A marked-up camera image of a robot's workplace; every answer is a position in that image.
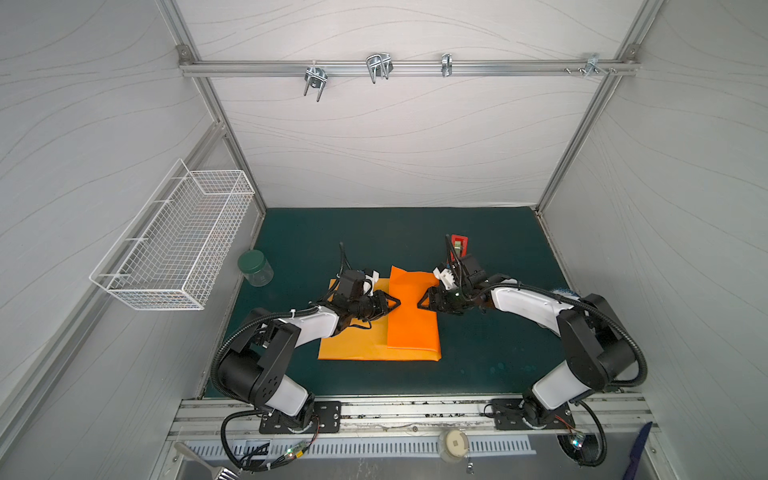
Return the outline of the orange wrapping paper sheet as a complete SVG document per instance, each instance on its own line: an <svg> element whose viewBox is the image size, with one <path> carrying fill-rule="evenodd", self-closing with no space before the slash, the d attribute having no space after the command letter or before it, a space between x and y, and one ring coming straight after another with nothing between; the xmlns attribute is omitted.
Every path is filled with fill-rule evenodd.
<svg viewBox="0 0 768 480"><path fill-rule="evenodd" d="M393 266L376 284L399 299L394 312L375 320L366 329L355 320L339 335L323 339L320 360L439 361L442 358L437 314L419 309L417 302L438 279L427 272L409 272Z"/></svg>

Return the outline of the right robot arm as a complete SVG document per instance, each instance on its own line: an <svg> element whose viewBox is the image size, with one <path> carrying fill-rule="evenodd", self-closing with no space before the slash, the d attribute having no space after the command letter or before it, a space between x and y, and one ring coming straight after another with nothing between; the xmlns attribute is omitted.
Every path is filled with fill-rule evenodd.
<svg viewBox="0 0 768 480"><path fill-rule="evenodd" d="M639 343L618 320L606 299L580 297L524 284L507 275L486 274L473 256L451 257L433 275L417 307L461 314L492 308L534 322L561 341L564 361L530 387L521 408L534 416L553 412L608 388L642 385L649 373Z"/></svg>

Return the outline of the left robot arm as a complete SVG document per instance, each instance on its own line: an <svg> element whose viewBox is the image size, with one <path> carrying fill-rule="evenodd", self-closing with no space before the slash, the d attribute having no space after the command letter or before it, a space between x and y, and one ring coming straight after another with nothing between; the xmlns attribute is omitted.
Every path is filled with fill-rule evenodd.
<svg viewBox="0 0 768 480"><path fill-rule="evenodd" d="M287 375L294 351L350 327L370 327L398 309L401 301L378 290L377 282L375 271L345 270L319 300L304 309L252 310L247 322L215 354L211 382L228 398L306 423L314 397Z"/></svg>

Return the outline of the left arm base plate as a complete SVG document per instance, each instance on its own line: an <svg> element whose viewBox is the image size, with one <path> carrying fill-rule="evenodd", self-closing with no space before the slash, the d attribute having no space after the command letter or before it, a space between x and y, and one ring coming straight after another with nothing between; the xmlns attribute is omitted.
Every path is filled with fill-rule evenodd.
<svg viewBox="0 0 768 480"><path fill-rule="evenodd" d="M317 401L310 397L295 416L279 410L263 414L260 434L338 433L341 422L339 401Z"/></svg>

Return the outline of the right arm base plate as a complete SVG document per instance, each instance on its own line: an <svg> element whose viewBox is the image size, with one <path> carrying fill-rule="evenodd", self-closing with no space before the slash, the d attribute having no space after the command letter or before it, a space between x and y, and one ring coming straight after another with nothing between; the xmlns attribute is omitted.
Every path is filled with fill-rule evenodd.
<svg viewBox="0 0 768 480"><path fill-rule="evenodd" d="M533 397L491 399L482 415L500 431L574 430L576 426L566 404L549 410Z"/></svg>

